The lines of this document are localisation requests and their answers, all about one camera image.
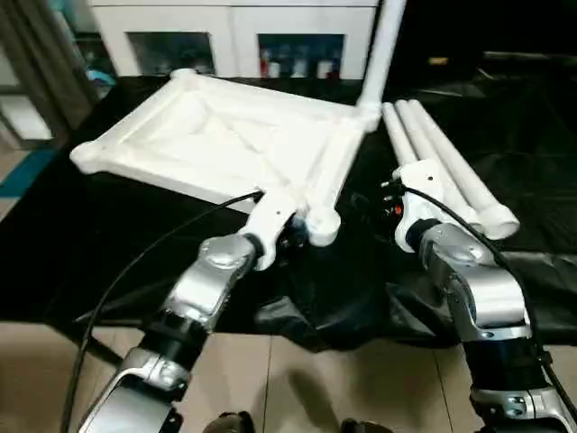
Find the pipe end cap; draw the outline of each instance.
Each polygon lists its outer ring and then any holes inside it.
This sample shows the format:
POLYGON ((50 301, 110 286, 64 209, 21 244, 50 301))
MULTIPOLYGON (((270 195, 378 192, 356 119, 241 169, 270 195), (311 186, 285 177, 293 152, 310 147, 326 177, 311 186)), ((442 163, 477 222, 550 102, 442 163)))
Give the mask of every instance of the pipe end cap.
POLYGON ((341 217, 332 207, 313 207, 307 214, 305 225, 312 245, 328 246, 336 239, 341 217))
POLYGON ((521 225, 511 209, 500 203, 482 210, 479 219, 491 240, 505 239, 515 234, 521 225))

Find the white pipe fitting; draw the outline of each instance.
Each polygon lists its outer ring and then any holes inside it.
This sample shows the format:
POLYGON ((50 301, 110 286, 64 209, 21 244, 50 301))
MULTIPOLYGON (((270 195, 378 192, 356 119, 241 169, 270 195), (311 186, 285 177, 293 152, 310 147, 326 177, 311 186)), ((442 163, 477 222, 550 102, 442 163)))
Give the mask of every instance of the white pipe fitting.
POLYGON ((497 201, 421 103, 411 100, 409 106, 426 131, 426 135, 433 143, 444 166, 449 170, 471 206, 479 214, 481 224, 485 228, 485 235, 489 239, 504 239, 513 235, 520 225, 513 212, 497 201))
POLYGON ((328 246, 334 242, 341 226, 341 217, 333 207, 311 207, 305 218, 308 242, 328 246))

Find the black cable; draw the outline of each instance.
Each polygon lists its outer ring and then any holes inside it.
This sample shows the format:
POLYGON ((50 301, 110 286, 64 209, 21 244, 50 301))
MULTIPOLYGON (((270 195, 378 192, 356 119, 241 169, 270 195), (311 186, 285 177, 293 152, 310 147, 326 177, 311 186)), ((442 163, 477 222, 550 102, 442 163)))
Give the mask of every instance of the black cable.
POLYGON ((82 342, 80 344, 80 347, 78 348, 76 359, 74 361, 74 366, 72 367, 72 375, 70 376, 69 387, 68 387, 68 390, 66 393, 66 400, 64 401, 64 409, 62 411, 62 422, 60 425, 60 432, 61 433, 69 433, 70 422, 72 419, 72 411, 74 410, 74 400, 76 398, 76 393, 78 390, 78 384, 80 382, 80 373, 82 372, 82 366, 84 364, 84 359, 86 357, 87 350, 88 350, 88 342, 90 341, 90 337, 92 336, 92 331, 94 329, 96 321, 98 320, 98 316, 100 315, 100 311, 102 310, 103 306, 105 305, 106 299, 110 296, 110 294, 113 291, 116 284, 118 284, 118 282, 124 277, 124 275, 126 275, 126 273, 128 271, 130 271, 132 269, 132 267, 142 259, 142 257, 144 257, 147 253, 149 253, 156 246, 158 246, 159 244, 161 244, 166 239, 168 239, 172 235, 176 234, 177 232, 179 232, 183 228, 190 226, 192 223, 195 223, 199 219, 206 217, 209 214, 212 214, 216 210, 219 210, 219 209, 222 209, 225 207, 229 207, 229 206, 233 205, 234 203, 238 203, 240 201, 244 201, 244 200, 249 199, 249 198, 255 198, 255 199, 261 198, 263 194, 264 193, 261 191, 255 191, 255 192, 252 192, 250 194, 245 194, 245 195, 237 197, 237 198, 231 198, 230 200, 227 200, 224 203, 221 203, 220 205, 216 205, 214 207, 207 209, 206 211, 200 213, 199 215, 193 216, 192 218, 188 219, 187 221, 180 224, 179 226, 173 228, 172 230, 165 233, 161 237, 157 238, 154 242, 149 244, 146 248, 144 248, 142 250, 141 253, 139 253, 136 257, 134 257, 118 273, 116 278, 114 278, 113 282, 106 288, 106 290, 102 294, 102 297, 100 298, 100 300, 96 304, 96 307, 92 311, 92 316, 87 323, 86 331, 84 332, 84 335, 82 337, 82 342))
MULTIPOLYGON (((116 309, 122 309, 124 307, 134 305, 134 303, 138 299, 142 298, 144 295, 149 295, 152 291, 158 289, 166 289, 167 287, 170 286, 170 284, 174 284, 177 278, 178 275, 175 276, 174 278, 155 281, 152 284, 147 284, 145 286, 139 287, 138 289, 131 290, 125 295, 115 300, 111 300, 110 302, 107 302, 100 310, 99 316, 102 316, 105 313, 110 313, 111 311, 115 311, 116 309)), ((74 323, 87 323, 93 315, 94 310, 91 309, 90 311, 87 311, 86 313, 75 318, 74 323)))
POLYGON ((539 353, 539 360, 541 362, 541 365, 542 365, 543 369, 545 370, 545 373, 547 374, 547 376, 551 380, 552 385, 554 386, 556 391, 559 393, 559 397, 561 397, 561 400, 563 401, 565 407, 567 408, 567 410, 571 414, 571 417, 573 418, 573 420, 575 422, 577 422, 577 409, 573 405, 571 398, 567 394, 567 391, 565 390, 565 388, 563 387, 563 385, 559 381, 559 378, 557 377, 557 375, 553 371, 553 367, 551 367, 550 356, 543 348, 543 344, 541 342, 541 338, 540 338, 539 331, 537 329, 537 324, 536 324, 535 306, 533 305, 533 303, 531 302, 531 299, 528 296, 527 289, 525 288, 523 281, 521 280, 519 275, 515 272, 515 270, 509 265, 508 260, 505 258, 503 253, 501 251, 499 251, 497 249, 497 247, 495 245, 493 245, 493 243, 489 239, 487 239, 484 235, 482 235, 477 230, 475 230, 469 223, 467 223, 464 219, 462 219, 456 212, 454 212, 452 209, 450 209, 445 203, 440 202, 436 198, 429 196, 428 194, 426 194, 423 191, 419 191, 418 189, 414 189, 411 187, 406 187, 404 185, 402 186, 401 191, 410 192, 411 194, 414 194, 416 196, 424 198, 426 201, 434 204, 435 206, 437 206, 438 208, 443 210, 447 215, 449 215, 449 217, 453 218, 457 223, 459 223, 469 233, 471 233, 471 235, 475 239, 477 239, 480 243, 482 243, 484 246, 486 246, 489 249, 489 251, 491 251, 493 253, 493 255, 495 256, 495 260, 496 260, 497 264, 502 266, 507 272, 509 272, 511 275, 513 275, 513 277, 517 280, 519 287, 521 288, 521 292, 523 293, 523 298, 525 298, 525 307, 527 309, 527 315, 529 317, 529 322, 530 322, 529 326, 531 327, 531 333, 533 334, 533 338, 534 338, 534 341, 535 341, 535 344, 537 347, 537 352, 539 353))

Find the floor tile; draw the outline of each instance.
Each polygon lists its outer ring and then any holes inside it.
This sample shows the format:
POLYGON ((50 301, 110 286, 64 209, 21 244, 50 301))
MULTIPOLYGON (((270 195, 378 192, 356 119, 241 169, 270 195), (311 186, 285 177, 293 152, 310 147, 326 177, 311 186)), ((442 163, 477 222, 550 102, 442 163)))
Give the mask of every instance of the floor tile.
POLYGON ((0 198, 0 221, 4 219, 10 209, 14 207, 18 198, 0 198))
MULTIPOLYGON (((553 368, 573 401, 577 401, 577 347, 549 347, 553 368)), ((471 375, 461 347, 435 351, 449 415, 455 432, 472 432, 482 426, 469 403, 471 375)))
POLYGON ((335 433, 346 418, 395 433, 450 432, 433 351, 378 340, 312 355, 274 337, 265 432, 335 433))
MULTIPOLYGON (((114 350, 124 356, 141 337, 142 332, 137 330, 119 330, 114 350)), ((269 353, 268 336, 211 335, 195 365, 188 392, 179 404, 179 412, 185 418, 182 433, 200 433, 221 413, 240 410, 251 413, 261 432, 269 353)))
MULTIPOLYGON (((97 336, 111 341, 108 331, 97 336)), ((42 325, 0 324, 0 432, 58 433, 76 347, 42 325)), ((102 363, 89 356, 73 425, 87 409, 102 363)))
POLYGON ((435 350, 435 357, 439 365, 453 431, 455 433, 477 431, 483 424, 469 403, 471 375, 465 363, 463 348, 457 346, 435 350))
POLYGON ((8 139, 3 135, 3 127, 0 124, 0 158, 2 158, 7 153, 12 153, 14 149, 12 148, 12 142, 8 142, 8 139))
POLYGON ((0 181, 10 174, 10 171, 23 160, 29 152, 12 151, 0 155, 0 181))

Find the black fabric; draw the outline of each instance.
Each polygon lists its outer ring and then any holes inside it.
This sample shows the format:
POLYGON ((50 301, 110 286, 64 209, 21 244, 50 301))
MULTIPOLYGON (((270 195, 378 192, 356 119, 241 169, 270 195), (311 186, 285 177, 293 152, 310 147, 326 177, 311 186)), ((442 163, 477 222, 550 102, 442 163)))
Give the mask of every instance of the black fabric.
MULTIPOLYGON (((162 84, 122 80, 70 146, 92 140, 162 84)), ((265 87, 353 103, 358 86, 317 81, 265 87)), ((471 97, 418 94, 473 168, 522 223, 502 244, 536 304, 547 343, 577 341, 577 85, 566 78, 465 83, 471 97)), ((389 91, 389 99, 414 95, 389 91)), ((81 175, 65 150, 0 225, 0 318, 70 322, 146 244, 207 203, 107 173, 81 175)), ((415 255, 392 242, 394 221, 375 206, 395 167, 381 125, 364 139, 337 210, 333 245, 281 252, 266 272, 234 289, 219 330, 287 336, 309 350, 349 349, 375 337, 447 346, 456 336, 446 304, 415 255)), ((129 305, 107 320, 146 318, 196 258, 199 243, 243 225, 217 212, 160 245, 121 281, 113 298, 129 305)))

